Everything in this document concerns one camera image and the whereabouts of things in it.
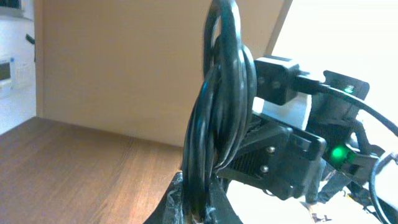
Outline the black cable small plug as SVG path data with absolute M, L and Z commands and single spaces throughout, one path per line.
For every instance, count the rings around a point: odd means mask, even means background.
M 187 126 L 183 149 L 183 214 L 188 222 L 204 223 L 208 188 L 215 158 L 213 127 L 214 101 L 218 96 L 220 66 L 205 75 Z

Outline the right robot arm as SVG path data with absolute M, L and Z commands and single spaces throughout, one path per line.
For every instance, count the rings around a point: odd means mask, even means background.
M 381 148 L 369 143 L 362 122 L 355 117 L 346 119 L 344 114 L 364 110 L 393 133 L 397 126 L 356 96 L 359 83 L 340 76 L 325 85 L 297 76 L 294 90 L 324 97 L 321 107 L 310 115 L 307 130 L 251 133 L 219 176 L 268 190 L 281 200 L 304 196 L 309 207 L 328 202 L 351 182 L 368 183 L 378 219 L 390 223 L 376 193 L 376 176 L 397 156 L 382 157 Z

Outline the black USB cable blue plug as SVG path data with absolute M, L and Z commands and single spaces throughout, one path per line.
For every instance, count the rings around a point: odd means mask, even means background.
M 232 0 L 213 0 L 203 30 L 203 78 L 220 66 L 218 96 L 209 133 L 215 158 L 211 176 L 234 158 L 251 122 L 257 91 L 256 69 L 250 50 L 241 40 L 239 8 Z

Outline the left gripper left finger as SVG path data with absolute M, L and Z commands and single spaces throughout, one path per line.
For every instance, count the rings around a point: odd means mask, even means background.
M 177 172 L 163 194 L 159 204 L 144 224 L 188 224 L 190 220 L 183 211 L 183 175 Z

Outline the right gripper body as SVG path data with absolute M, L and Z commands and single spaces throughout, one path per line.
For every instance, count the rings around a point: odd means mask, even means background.
M 320 136 L 253 113 L 238 152 L 217 176 L 268 190 L 281 200 L 299 198 L 308 192 L 325 149 Z

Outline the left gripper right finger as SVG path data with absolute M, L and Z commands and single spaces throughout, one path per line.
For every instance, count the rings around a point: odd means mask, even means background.
M 211 176 L 208 193 L 205 206 L 205 224 L 242 224 L 216 175 Z

